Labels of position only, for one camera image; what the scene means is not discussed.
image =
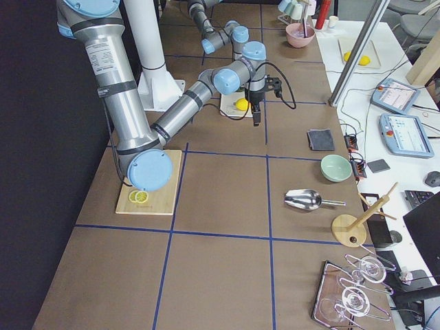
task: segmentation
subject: pink bowl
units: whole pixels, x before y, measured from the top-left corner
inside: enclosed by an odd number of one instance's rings
[[[292,23],[286,27],[287,42],[295,47],[301,48],[307,46],[315,37],[315,31],[310,26],[307,26],[307,38],[303,38],[303,25],[301,23]]]

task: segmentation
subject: keyboard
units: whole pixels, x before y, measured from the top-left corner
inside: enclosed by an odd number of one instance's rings
[[[430,191],[418,191],[418,190],[405,190],[406,200],[411,205],[411,208],[416,208],[422,204],[425,200],[434,196]]]

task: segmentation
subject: metal scoop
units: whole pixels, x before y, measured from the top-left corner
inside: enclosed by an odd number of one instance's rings
[[[289,190],[284,196],[284,202],[287,205],[302,208],[303,210],[316,210],[321,204],[335,206],[346,205],[344,201],[329,201],[327,199],[322,199],[319,192],[313,189]]]

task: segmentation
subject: white cup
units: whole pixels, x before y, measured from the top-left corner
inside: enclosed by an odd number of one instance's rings
[[[330,16],[329,17],[329,29],[333,29],[336,26],[336,23],[339,21],[339,17],[337,16]]]

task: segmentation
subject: round wooden base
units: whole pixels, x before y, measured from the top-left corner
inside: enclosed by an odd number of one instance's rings
[[[366,229],[363,223],[357,227],[354,227],[350,231],[347,230],[347,227],[349,227],[356,220],[357,218],[353,215],[341,214],[331,223],[331,231],[335,239],[341,242],[341,244],[349,246],[350,248],[357,248],[366,240]]]

